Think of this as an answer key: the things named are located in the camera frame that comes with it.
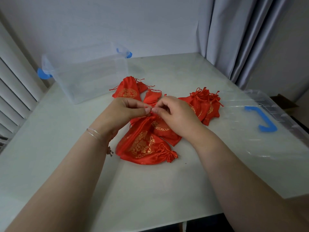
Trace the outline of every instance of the blind slat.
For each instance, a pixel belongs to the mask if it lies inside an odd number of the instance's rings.
[[[0,124],[0,135],[6,138],[12,138],[13,133],[6,129],[3,125]]]
[[[1,23],[0,46],[0,58],[39,101],[47,88]]]
[[[2,97],[23,118],[28,118],[28,116],[30,115],[29,109],[1,80],[0,80],[0,97]]]
[[[2,112],[0,112],[0,124],[2,124],[6,129],[11,131],[12,133],[18,128],[18,126]]]
[[[16,94],[17,97],[30,109],[34,110],[37,101],[29,91],[21,84],[6,64],[0,60],[0,79]]]
[[[0,97],[0,111],[2,111],[15,124],[20,125],[23,118],[8,103]]]

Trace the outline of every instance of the table surface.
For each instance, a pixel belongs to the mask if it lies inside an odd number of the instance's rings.
[[[197,87],[210,92],[243,92],[197,53],[133,58],[129,74],[176,97]],[[0,155],[0,231],[54,171],[78,137],[113,100],[112,93],[70,104],[55,83]],[[214,131],[236,155],[282,197],[309,193],[307,160],[257,158],[232,139],[224,117]],[[115,149],[129,126],[111,141]],[[289,136],[299,145],[294,136]],[[172,163],[137,165],[107,156],[88,211],[89,231],[141,231],[222,212],[199,158],[186,141],[174,147]]]

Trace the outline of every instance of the finger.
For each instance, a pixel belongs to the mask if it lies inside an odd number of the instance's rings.
[[[149,107],[150,109],[152,108],[152,106],[133,98],[124,98],[123,101],[125,102],[127,108],[145,108],[145,107]]]
[[[177,98],[174,96],[164,96],[163,98],[161,98],[157,104],[155,105],[155,107],[163,107],[163,106],[168,106],[169,104],[171,104],[173,101],[175,101]]]
[[[150,110],[150,107],[130,109],[130,119],[147,116]]]
[[[168,120],[171,116],[167,110],[164,110],[161,107],[154,107],[153,109],[151,109],[151,111],[155,114],[158,114],[164,121]]]

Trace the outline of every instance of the right hand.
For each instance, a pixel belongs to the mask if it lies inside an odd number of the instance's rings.
[[[161,98],[151,111],[158,114],[176,134],[188,141],[194,136],[196,129],[203,127],[190,106],[173,96]]]

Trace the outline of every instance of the curtain fold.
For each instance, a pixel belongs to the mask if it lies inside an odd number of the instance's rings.
[[[289,0],[200,0],[197,39],[201,55],[245,89],[270,33],[290,3]]]

